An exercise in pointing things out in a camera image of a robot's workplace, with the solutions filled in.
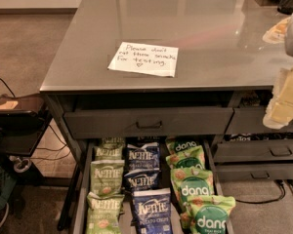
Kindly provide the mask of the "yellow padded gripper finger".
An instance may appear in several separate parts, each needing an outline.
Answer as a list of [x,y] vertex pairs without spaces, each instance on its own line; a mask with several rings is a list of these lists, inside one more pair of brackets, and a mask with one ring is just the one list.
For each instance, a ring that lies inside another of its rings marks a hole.
[[281,129],[293,120],[293,67],[281,68],[272,88],[263,124],[270,129]]

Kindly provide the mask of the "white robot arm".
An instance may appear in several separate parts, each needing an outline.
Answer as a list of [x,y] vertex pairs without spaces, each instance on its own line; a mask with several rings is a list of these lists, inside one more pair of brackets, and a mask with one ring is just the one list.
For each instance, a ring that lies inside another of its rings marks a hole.
[[[283,43],[286,55],[293,58],[293,13],[267,31],[267,43]],[[293,67],[281,68],[272,88],[263,124],[270,129],[281,129],[293,120]]]

